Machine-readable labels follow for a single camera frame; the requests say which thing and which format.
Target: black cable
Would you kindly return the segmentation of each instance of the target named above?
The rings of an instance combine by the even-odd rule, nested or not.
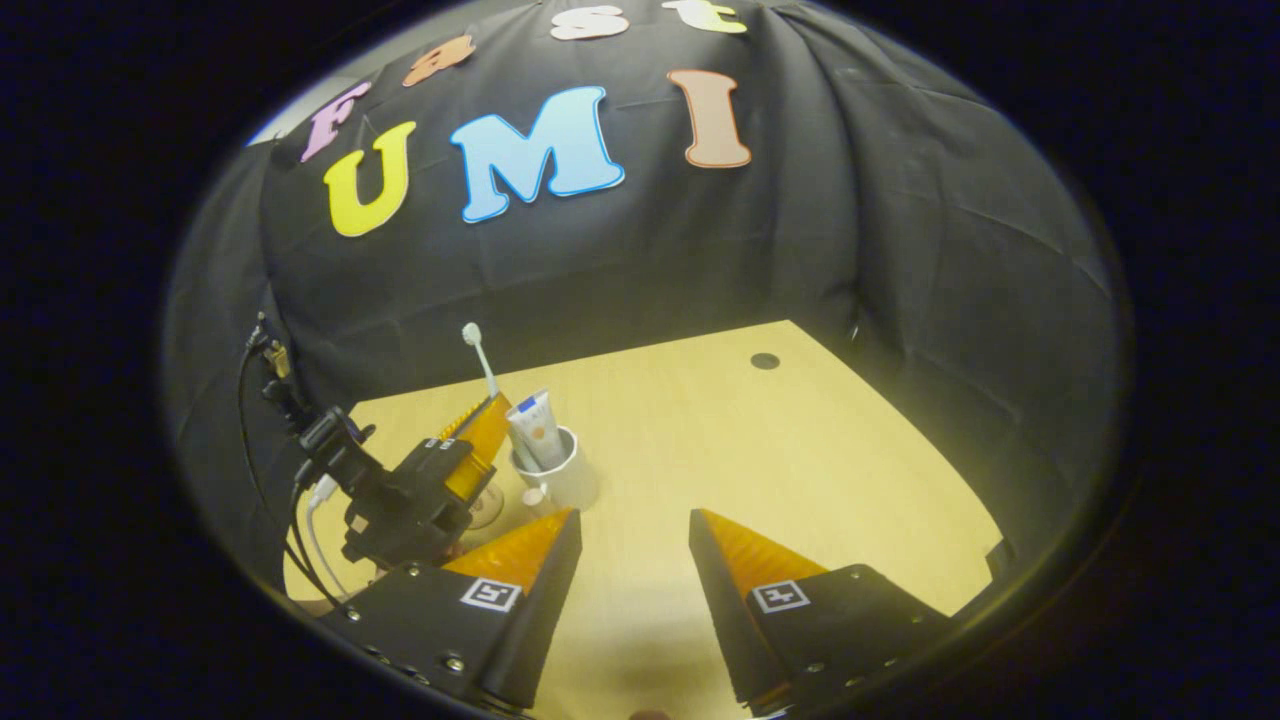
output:
[[[262,334],[262,325],[261,325],[261,323],[259,323],[259,325],[256,325],[253,328],[253,334],[250,336],[250,340],[248,340],[248,342],[244,346],[244,354],[241,356],[239,372],[237,373],[237,380],[236,380],[236,388],[237,388],[236,389],[236,411],[237,411],[237,414],[239,416],[241,446],[242,446],[242,448],[244,451],[244,465],[248,468],[248,475],[250,475],[250,480],[253,484],[253,489],[257,492],[257,497],[262,502],[262,511],[266,514],[266,518],[268,518],[268,520],[270,520],[271,525],[275,527],[275,532],[276,532],[278,537],[285,538],[284,539],[284,552],[285,552],[285,555],[289,556],[289,560],[293,561],[293,564],[298,568],[298,570],[302,573],[302,575],[312,585],[315,585],[316,589],[320,591],[320,594],[323,594],[325,597],[325,600],[329,601],[330,605],[333,605],[334,607],[339,607],[342,603],[338,601],[338,598],[333,597],[333,594],[330,594],[329,591],[324,587],[324,583],[320,582],[320,578],[319,578],[319,575],[316,575],[315,569],[310,568],[310,565],[311,565],[310,559],[307,559],[308,562],[306,565],[303,565],[302,561],[298,560],[298,556],[293,552],[293,548],[289,547],[288,530],[284,529],[280,525],[280,521],[276,520],[275,515],[271,514],[271,507],[266,503],[266,493],[262,492],[262,483],[261,483],[261,480],[259,480],[257,468],[253,465],[253,456],[252,456],[252,454],[250,452],[250,448],[248,448],[248,428],[244,424],[244,370],[248,368],[248,360],[250,360],[250,357],[253,356],[253,351],[257,350],[259,347],[261,347],[261,343],[265,342],[265,337],[266,336]],[[300,496],[298,496],[298,493],[296,491],[297,491],[297,487],[294,487],[294,495],[293,495],[294,500],[289,505],[291,505],[292,514],[293,514],[293,523],[291,523],[291,525],[294,527],[294,534],[297,536],[297,529],[296,529],[296,527],[297,527],[297,498]],[[306,553],[306,548],[302,544],[301,538],[296,538],[296,541],[298,543],[298,550],[301,550],[303,552],[303,555],[305,555]]]

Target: white cup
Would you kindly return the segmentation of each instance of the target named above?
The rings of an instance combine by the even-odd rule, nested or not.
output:
[[[568,457],[559,465],[530,473],[520,462],[516,451],[511,451],[511,465],[525,479],[525,484],[531,488],[543,489],[547,496],[559,507],[577,507],[586,510],[595,502],[596,487],[591,469],[582,457],[582,448],[579,447],[577,436],[564,425],[559,425],[561,442],[568,452]]]

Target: foam letter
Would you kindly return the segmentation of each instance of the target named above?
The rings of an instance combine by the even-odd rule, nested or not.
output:
[[[708,0],[673,0],[663,3],[662,6],[676,10],[680,13],[680,19],[685,20],[685,24],[696,27],[698,29],[710,32],[746,32],[745,24],[731,23],[721,17],[736,15],[737,12],[733,8],[712,5]]]
[[[699,168],[737,168],[751,161],[751,151],[737,140],[728,94],[737,82],[707,70],[671,70],[667,79],[685,91],[694,143],[685,159]]]
[[[622,10],[613,5],[564,10],[552,18],[552,24],[556,26],[552,29],[552,37],[556,40],[585,40],[617,35],[631,27],[631,23],[621,15]]]
[[[556,174],[548,183],[552,195],[580,195],[622,182],[622,165],[609,159],[600,136],[596,109],[603,99],[604,88],[596,86],[552,95],[538,111],[529,137],[498,115],[476,118],[453,131],[449,142],[462,149],[471,199],[462,219],[479,223],[507,211],[511,200],[498,192],[494,173],[521,200],[532,202],[549,155],[556,158]]]
[[[408,154],[404,145],[417,123],[401,123],[374,140],[374,150],[383,155],[383,192],[364,204],[356,192],[356,168],[364,150],[338,160],[324,174],[329,186],[329,215],[333,229],[347,237],[358,237],[381,225],[399,210],[408,193]]]
[[[413,67],[408,70],[408,74],[404,76],[404,82],[402,85],[404,87],[413,87],[424,79],[434,76],[436,70],[452,68],[462,60],[466,60],[475,51],[476,49],[475,45],[471,45],[470,35],[454,37],[435,50],[431,50],[426,55],[422,55],[417,60],[413,60]]]
[[[370,87],[367,82],[362,82],[343,92],[333,102],[320,108],[320,111],[311,117],[311,140],[307,141],[307,149],[302,152],[303,163],[338,137],[333,126],[342,124],[351,117],[351,108],[356,104],[356,97],[369,92]]]

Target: white cable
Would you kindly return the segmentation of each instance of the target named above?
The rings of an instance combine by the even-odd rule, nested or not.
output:
[[[312,514],[316,511],[316,507],[320,507],[321,502],[329,500],[335,489],[338,489],[338,483],[328,474],[320,478],[320,482],[316,483],[316,491],[311,495],[311,500],[307,501],[307,533],[311,536],[311,544],[316,548],[316,556],[320,559],[320,564],[324,565],[325,571],[329,573],[330,578],[333,578],[333,584],[338,585],[342,598],[346,600],[351,596],[351,593],[347,592],[347,588],[342,587],[342,582],[338,580],[338,574],[333,571],[333,568],[329,566],[329,561],[324,559],[324,550],[320,548],[320,541],[316,539],[316,524],[312,520]]]

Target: yellow letter u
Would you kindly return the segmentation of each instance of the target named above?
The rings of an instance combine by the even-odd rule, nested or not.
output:
[[[347,237],[360,237],[392,219],[408,195],[408,133],[417,123],[401,123],[374,140],[374,150],[383,155],[383,192],[372,202],[362,204],[356,193],[356,168],[365,151],[356,150],[333,164],[324,174],[329,186],[329,214],[333,229]]]

